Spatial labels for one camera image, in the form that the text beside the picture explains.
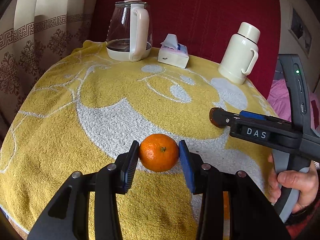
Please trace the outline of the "person's right hand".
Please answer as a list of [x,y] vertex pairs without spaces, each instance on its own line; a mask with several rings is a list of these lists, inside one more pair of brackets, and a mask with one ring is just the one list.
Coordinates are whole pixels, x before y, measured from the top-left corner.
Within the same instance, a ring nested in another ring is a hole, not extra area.
[[276,174],[274,168],[268,176],[268,200],[275,204],[281,196],[279,185],[299,191],[299,198],[292,210],[297,213],[307,208],[316,199],[319,181],[315,163],[312,161],[308,173],[284,171]]

